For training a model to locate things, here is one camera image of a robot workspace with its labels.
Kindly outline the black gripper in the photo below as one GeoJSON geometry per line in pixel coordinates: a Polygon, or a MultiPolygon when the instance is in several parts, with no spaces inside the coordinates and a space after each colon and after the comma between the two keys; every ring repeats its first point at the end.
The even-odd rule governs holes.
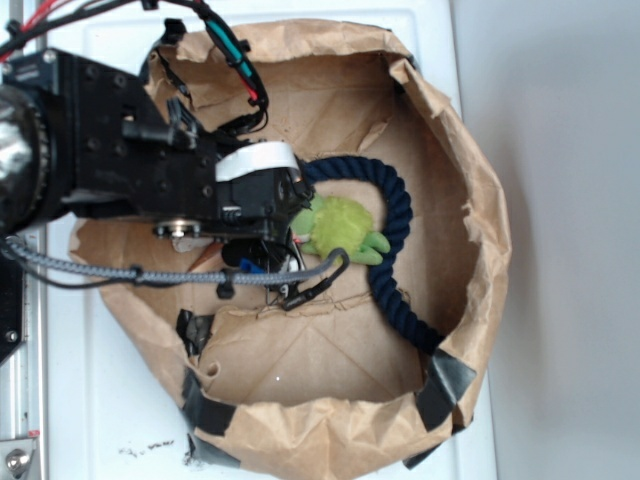
{"type": "Polygon", "coordinates": [[[60,50],[4,67],[4,230],[66,214],[160,237],[282,243],[312,187],[290,145],[206,131],[177,98],[60,50]]]}

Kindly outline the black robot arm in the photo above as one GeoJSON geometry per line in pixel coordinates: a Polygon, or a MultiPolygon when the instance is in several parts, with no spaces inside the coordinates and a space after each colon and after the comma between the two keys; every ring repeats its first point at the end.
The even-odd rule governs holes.
{"type": "Polygon", "coordinates": [[[314,192],[290,145],[209,132],[127,72],[60,50],[8,62],[1,229],[65,214],[145,222],[160,238],[283,243],[314,192]]]}

